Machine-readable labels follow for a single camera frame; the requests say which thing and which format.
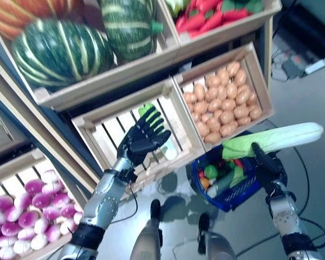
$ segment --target wooden crate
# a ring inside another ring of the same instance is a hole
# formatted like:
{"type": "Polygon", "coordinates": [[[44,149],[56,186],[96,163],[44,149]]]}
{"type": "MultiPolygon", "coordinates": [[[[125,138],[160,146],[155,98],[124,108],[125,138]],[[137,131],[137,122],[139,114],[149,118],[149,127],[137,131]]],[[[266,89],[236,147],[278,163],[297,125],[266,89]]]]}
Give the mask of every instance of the wooden crate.
{"type": "MultiPolygon", "coordinates": [[[[46,170],[54,170],[59,179],[63,182],[66,191],[73,202],[79,204],[82,208],[86,203],[86,199],[82,195],[79,188],[70,181],[66,176],[59,174],[53,164],[39,150],[34,149],[24,155],[0,166],[0,195],[9,194],[12,197],[24,193],[24,184],[30,180],[39,178],[39,174],[46,170]]],[[[43,249],[33,251],[30,250],[22,256],[16,256],[14,260],[39,260],[56,251],[62,245],[71,240],[71,233],[61,236],[57,241],[47,244],[43,249]]]]}
{"type": "MultiPolygon", "coordinates": [[[[101,16],[101,14],[99,14],[100,9],[96,0],[87,0],[86,4],[89,4],[89,6],[92,7],[89,12],[93,12],[94,17],[99,17],[99,15],[101,16]]],[[[24,76],[18,70],[16,63],[12,58],[10,51],[11,42],[6,40],[0,34],[0,43],[2,44],[14,67],[18,71],[18,74],[20,75],[34,101],[41,106],[46,106],[56,111],[61,111],[81,104],[82,102],[88,101],[101,94],[111,91],[116,87],[120,87],[127,83],[138,80],[173,64],[179,48],[178,40],[175,37],[175,34],[172,32],[170,22],[165,16],[161,3],[157,2],[156,7],[157,21],[164,25],[164,31],[157,36],[156,53],[150,54],[128,64],[121,65],[117,68],[101,73],[90,79],[78,82],[54,93],[49,93],[45,88],[32,89],[25,80],[24,76]]],[[[90,24],[93,24],[95,27],[99,27],[99,23],[96,25],[94,22],[98,21],[89,21],[90,24]]]]}
{"type": "Polygon", "coordinates": [[[171,130],[170,142],[177,151],[177,157],[167,160],[160,149],[148,154],[144,163],[136,168],[135,174],[138,178],[132,185],[134,191],[204,153],[202,142],[181,102],[174,81],[162,81],[72,119],[80,136],[104,170],[115,163],[116,148],[126,132],[140,118],[138,108],[149,102],[161,112],[165,128],[171,130]]]}
{"type": "Polygon", "coordinates": [[[165,1],[159,1],[161,1],[161,5],[164,7],[165,16],[168,17],[170,27],[172,28],[172,31],[178,39],[180,45],[174,63],[178,63],[259,29],[267,20],[269,20],[274,14],[278,13],[282,8],[280,0],[263,0],[264,10],[262,12],[253,14],[244,19],[240,19],[228,24],[227,26],[215,28],[203,35],[200,35],[199,37],[190,39],[187,33],[178,35],[176,26],[174,25],[174,21],[165,1]]]}
{"type": "MultiPolygon", "coordinates": [[[[260,105],[263,113],[262,116],[255,121],[250,122],[250,124],[246,126],[238,127],[233,135],[228,136],[226,138],[222,138],[220,143],[224,140],[233,138],[239,133],[249,129],[250,127],[262,122],[266,118],[270,117],[274,114],[274,108],[272,102],[269,97],[269,93],[267,90],[267,85],[265,83],[265,79],[263,77],[261,67],[259,64],[259,60],[257,58],[254,45],[252,43],[247,44],[243,47],[237,48],[233,51],[230,51],[224,55],[220,55],[212,60],[204,62],[189,71],[176,75],[174,80],[179,86],[179,94],[180,98],[183,99],[184,106],[187,108],[187,104],[183,98],[183,91],[192,92],[193,83],[205,83],[205,76],[210,74],[215,74],[216,70],[226,66],[228,63],[232,61],[239,61],[241,63],[241,68],[243,68],[247,73],[247,84],[254,90],[258,97],[258,105],[260,105]]],[[[219,145],[211,145],[203,142],[205,152],[208,152],[213,147],[219,145]]]]}

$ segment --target potato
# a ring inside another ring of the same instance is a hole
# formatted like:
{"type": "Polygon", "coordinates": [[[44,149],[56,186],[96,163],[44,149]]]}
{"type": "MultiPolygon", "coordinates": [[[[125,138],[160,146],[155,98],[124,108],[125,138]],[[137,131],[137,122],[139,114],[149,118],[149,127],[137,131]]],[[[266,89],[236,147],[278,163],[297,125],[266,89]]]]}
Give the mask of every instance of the potato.
{"type": "Polygon", "coordinates": [[[237,122],[240,126],[245,126],[250,123],[251,119],[249,116],[246,116],[244,118],[237,119],[237,122]]]}
{"type": "Polygon", "coordinates": [[[205,87],[201,84],[195,84],[194,94],[198,101],[203,101],[205,99],[205,87]]]}
{"type": "Polygon", "coordinates": [[[250,106],[248,106],[249,112],[251,112],[255,108],[259,108],[259,106],[258,105],[250,105],[250,106]]]}
{"type": "Polygon", "coordinates": [[[243,105],[247,102],[248,98],[249,98],[249,95],[250,95],[250,91],[249,90],[244,90],[242,91],[241,93],[239,93],[237,96],[236,96],[236,104],[237,105],[243,105]]]}
{"type": "Polygon", "coordinates": [[[209,142],[211,144],[218,144],[220,142],[221,136],[219,133],[210,133],[205,137],[205,142],[209,142]]]}
{"type": "Polygon", "coordinates": [[[231,121],[230,123],[228,123],[228,125],[233,125],[234,127],[238,127],[238,122],[237,121],[231,121]]]}
{"type": "Polygon", "coordinates": [[[196,95],[194,93],[185,92],[183,94],[183,96],[184,96],[185,102],[187,102],[187,103],[195,103],[197,100],[196,95]]]}
{"type": "Polygon", "coordinates": [[[220,100],[224,100],[224,99],[226,99],[226,96],[227,96],[227,94],[226,94],[226,88],[223,85],[220,85],[218,87],[218,98],[220,100]]]}
{"type": "Polygon", "coordinates": [[[206,125],[209,127],[209,129],[210,129],[211,132],[219,132],[220,123],[214,117],[211,116],[207,120],[206,125]]]}
{"type": "Polygon", "coordinates": [[[205,94],[205,100],[211,102],[218,96],[218,88],[209,88],[205,94]]]}
{"type": "Polygon", "coordinates": [[[224,111],[220,115],[220,121],[223,125],[226,125],[235,119],[232,111],[224,111]]]}
{"type": "Polygon", "coordinates": [[[193,118],[194,122],[200,121],[201,116],[197,113],[191,113],[191,117],[193,118]]]}
{"type": "Polygon", "coordinates": [[[226,87],[226,96],[229,99],[235,99],[235,97],[237,96],[237,86],[235,84],[228,84],[228,86],[226,87]]]}
{"type": "Polygon", "coordinates": [[[252,109],[252,111],[250,111],[249,113],[251,120],[257,120],[260,118],[261,115],[262,115],[262,111],[261,108],[259,107],[252,109]]]}
{"type": "Polygon", "coordinates": [[[257,101],[256,93],[254,91],[251,91],[249,94],[249,98],[247,100],[247,105],[254,105],[256,104],[256,101],[257,101]]]}
{"type": "Polygon", "coordinates": [[[208,103],[205,101],[196,102],[196,104],[194,105],[194,112],[200,115],[206,113],[207,109],[208,109],[208,103]]]}
{"type": "Polygon", "coordinates": [[[220,79],[222,85],[229,84],[229,73],[225,69],[218,69],[217,70],[217,77],[220,79]]]}
{"type": "Polygon", "coordinates": [[[229,73],[229,77],[234,77],[237,74],[240,66],[241,64],[238,61],[233,61],[227,65],[226,71],[229,73]]]}
{"type": "Polygon", "coordinates": [[[188,106],[190,112],[194,111],[194,105],[192,103],[187,103],[186,105],[188,106]]]}
{"type": "Polygon", "coordinates": [[[220,115],[223,113],[223,111],[222,110],[216,110],[214,113],[213,113],[213,117],[215,118],[215,119],[217,119],[219,122],[220,122],[220,115]]]}
{"type": "Polygon", "coordinates": [[[247,75],[246,75],[245,71],[243,69],[239,69],[233,82],[237,86],[241,86],[241,85],[245,84],[246,80],[247,80],[247,75]]]}
{"type": "Polygon", "coordinates": [[[198,121],[198,122],[196,123],[196,128],[197,128],[197,131],[199,132],[199,134],[200,134],[202,137],[205,137],[205,136],[208,135],[209,132],[210,132],[209,127],[208,127],[205,123],[203,123],[203,122],[201,122],[201,121],[198,121]]]}
{"type": "Polygon", "coordinates": [[[249,109],[246,105],[241,105],[235,107],[235,109],[233,110],[233,114],[237,119],[244,118],[245,116],[249,115],[249,109]]]}
{"type": "Polygon", "coordinates": [[[222,105],[222,101],[220,99],[214,99],[208,106],[208,111],[213,113],[214,111],[219,109],[221,105],[222,105]]]}
{"type": "Polygon", "coordinates": [[[207,88],[216,88],[220,85],[221,80],[215,75],[208,75],[206,76],[206,86],[207,88]]]}
{"type": "Polygon", "coordinates": [[[220,134],[222,135],[222,137],[228,137],[236,131],[236,128],[237,126],[231,123],[223,125],[220,128],[220,134]]]}
{"type": "Polygon", "coordinates": [[[211,117],[210,114],[203,114],[203,115],[201,116],[201,121],[202,121],[203,123],[206,123],[207,120],[208,120],[210,117],[211,117]]]}
{"type": "Polygon", "coordinates": [[[223,111],[230,111],[236,107],[236,103],[233,99],[225,99],[221,105],[223,111]]]}
{"type": "Polygon", "coordinates": [[[239,86],[237,88],[237,93],[239,94],[240,92],[242,92],[244,90],[250,90],[250,87],[247,84],[243,84],[242,86],[239,86]]]}

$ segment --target produce display stand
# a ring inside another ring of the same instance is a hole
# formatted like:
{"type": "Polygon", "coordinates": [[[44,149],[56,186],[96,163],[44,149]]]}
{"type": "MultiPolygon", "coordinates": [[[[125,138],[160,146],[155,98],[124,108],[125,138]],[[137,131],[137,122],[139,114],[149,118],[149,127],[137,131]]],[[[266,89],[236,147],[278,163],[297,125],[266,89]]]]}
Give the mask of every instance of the produce display stand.
{"type": "MultiPolygon", "coordinates": [[[[93,6],[97,5],[96,0],[88,0],[88,2],[94,2],[93,6]]],[[[164,32],[157,37],[156,53],[118,66],[54,93],[49,93],[45,88],[32,89],[19,71],[18,74],[38,105],[63,111],[257,30],[264,24],[265,27],[270,26],[271,17],[282,8],[281,2],[280,0],[263,0],[263,6],[262,12],[190,40],[186,35],[178,35],[165,1],[157,0],[157,21],[164,25],[164,32]]],[[[265,57],[270,53],[270,41],[267,40],[265,43],[268,48],[265,57]]],[[[10,52],[10,42],[1,34],[0,42],[17,69],[10,52]]]]}
{"type": "MultiPolygon", "coordinates": [[[[205,76],[215,74],[215,71],[221,67],[225,67],[232,61],[239,61],[241,63],[241,68],[246,71],[247,74],[247,84],[253,89],[257,95],[259,106],[262,110],[262,115],[259,119],[250,122],[248,125],[240,126],[237,130],[230,136],[222,138],[222,141],[233,138],[238,134],[244,132],[250,127],[262,122],[268,117],[274,114],[274,108],[269,97],[269,93],[267,90],[267,85],[265,83],[263,74],[260,69],[260,64],[255,53],[254,45],[252,43],[247,44],[245,46],[239,47],[235,50],[232,50],[226,54],[223,54],[219,57],[211,59],[207,62],[204,62],[191,70],[188,70],[184,73],[176,75],[174,78],[178,83],[178,87],[181,90],[192,92],[193,91],[193,82],[205,84],[205,76]]],[[[188,115],[192,121],[192,116],[190,111],[188,110],[188,115]]],[[[218,144],[207,144],[203,143],[205,152],[210,151],[212,148],[218,146],[218,144]]]]}
{"type": "Polygon", "coordinates": [[[168,79],[149,86],[72,119],[80,136],[104,170],[115,163],[116,148],[126,132],[140,118],[138,108],[147,103],[153,104],[161,112],[161,118],[165,120],[164,127],[171,130],[170,141],[176,157],[166,159],[161,149],[150,153],[135,170],[138,178],[132,184],[134,192],[204,153],[174,80],[168,79]]]}
{"type": "MultiPolygon", "coordinates": [[[[57,173],[66,190],[69,191],[69,194],[73,195],[74,202],[79,204],[81,207],[84,207],[86,199],[80,192],[79,188],[64,175],[59,174],[53,167],[53,164],[39,149],[34,149],[0,166],[0,195],[4,195],[8,192],[14,197],[15,194],[21,193],[24,190],[24,187],[23,184],[20,183],[19,179],[22,180],[23,183],[26,183],[25,180],[38,178],[38,175],[36,173],[34,174],[32,167],[36,167],[35,169],[42,169],[46,166],[57,173]]],[[[57,241],[47,244],[41,250],[30,250],[22,256],[16,256],[14,260],[43,259],[45,256],[57,250],[70,240],[71,233],[61,236],[57,241]]]]}
{"type": "Polygon", "coordinates": [[[190,87],[192,89],[193,81],[204,80],[205,75],[214,73],[215,70],[233,60],[240,61],[242,67],[246,69],[249,78],[248,85],[255,90],[263,114],[249,125],[239,127],[233,135],[222,141],[229,139],[274,114],[252,43],[202,63],[173,78],[77,116],[72,119],[73,125],[104,170],[115,163],[116,148],[126,132],[135,124],[135,120],[139,118],[138,108],[151,103],[161,112],[161,117],[165,120],[165,128],[172,132],[170,138],[178,155],[172,160],[167,160],[161,150],[149,154],[143,165],[136,168],[135,174],[138,175],[138,179],[132,184],[133,191],[136,192],[218,145],[203,142],[181,90],[190,87]]]}
{"type": "Polygon", "coordinates": [[[44,146],[89,192],[93,192],[100,177],[85,163],[84,159],[46,116],[36,108],[26,93],[8,74],[0,59],[0,101],[17,118],[31,135],[44,146]]]}

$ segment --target plastic basket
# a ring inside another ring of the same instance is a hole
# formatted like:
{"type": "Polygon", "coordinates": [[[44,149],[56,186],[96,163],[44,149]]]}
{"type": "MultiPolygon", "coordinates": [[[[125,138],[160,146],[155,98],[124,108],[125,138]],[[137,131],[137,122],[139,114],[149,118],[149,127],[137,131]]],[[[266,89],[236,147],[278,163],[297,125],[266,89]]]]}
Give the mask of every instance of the plastic basket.
{"type": "Polygon", "coordinates": [[[235,210],[240,204],[249,199],[258,190],[261,185],[257,181],[255,176],[256,161],[253,158],[242,158],[241,162],[244,166],[244,175],[248,176],[245,180],[237,184],[236,186],[228,189],[215,198],[211,198],[207,195],[206,191],[201,186],[198,178],[198,172],[205,166],[213,164],[216,160],[219,160],[222,151],[222,145],[219,145],[209,152],[205,153],[201,157],[197,158],[187,167],[187,174],[190,179],[190,184],[193,189],[200,192],[213,206],[229,212],[235,210]]]}

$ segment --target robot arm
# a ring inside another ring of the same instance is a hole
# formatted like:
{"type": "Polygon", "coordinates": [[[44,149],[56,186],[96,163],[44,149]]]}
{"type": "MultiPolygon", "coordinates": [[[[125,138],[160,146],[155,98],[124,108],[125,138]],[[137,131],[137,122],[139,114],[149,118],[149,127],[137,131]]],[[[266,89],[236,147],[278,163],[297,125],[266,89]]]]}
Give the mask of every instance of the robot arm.
{"type": "Polygon", "coordinates": [[[80,225],[71,241],[63,247],[58,260],[96,259],[97,249],[105,230],[117,214],[126,186],[136,181],[134,168],[143,163],[148,152],[162,146],[171,135],[170,131],[163,131],[164,128],[159,127],[163,119],[151,125],[159,116],[160,112],[152,107],[123,138],[118,147],[116,163],[105,170],[93,196],[84,207],[80,225]]]}
{"type": "Polygon", "coordinates": [[[297,214],[296,197],[286,188],[287,175],[280,160],[266,155],[257,143],[252,149],[259,164],[256,176],[268,195],[266,202],[288,259],[322,260],[297,214]]]}

